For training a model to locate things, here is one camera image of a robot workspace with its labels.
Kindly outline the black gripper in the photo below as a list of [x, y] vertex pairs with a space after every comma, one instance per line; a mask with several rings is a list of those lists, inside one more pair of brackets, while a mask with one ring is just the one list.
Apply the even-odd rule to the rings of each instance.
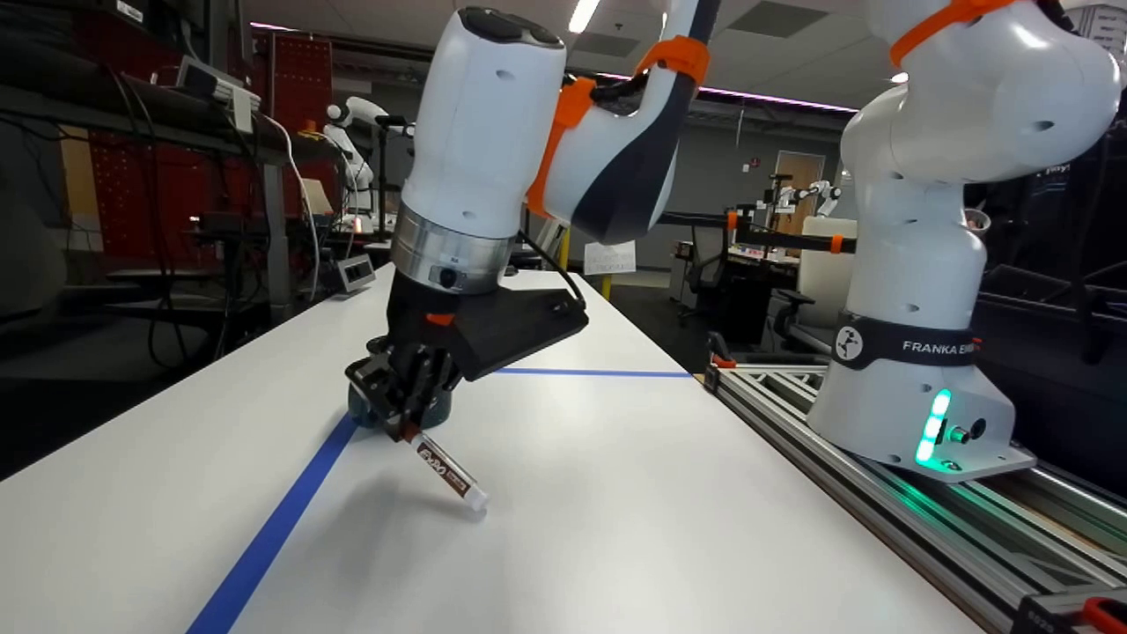
[[432, 430], [451, 412], [460, 380], [444, 327], [456, 299], [405, 275], [390, 281], [388, 331], [366, 341], [366, 356], [343, 365], [348, 412], [361, 425], [390, 425], [395, 440]]

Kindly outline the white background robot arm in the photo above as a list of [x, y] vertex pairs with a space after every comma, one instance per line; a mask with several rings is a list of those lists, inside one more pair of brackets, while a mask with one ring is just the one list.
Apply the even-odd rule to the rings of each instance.
[[348, 93], [343, 100], [326, 105], [326, 123], [321, 126], [321, 136], [336, 150], [342, 159], [342, 221], [348, 227], [374, 227], [376, 225], [376, 169], [366, 163], [366, 153], [348, 136], [352, 126], [369, 126], [374, 135], [400, 135], [407, 136], [410, 126], [405, 115], [390, 115], [385, 105]]

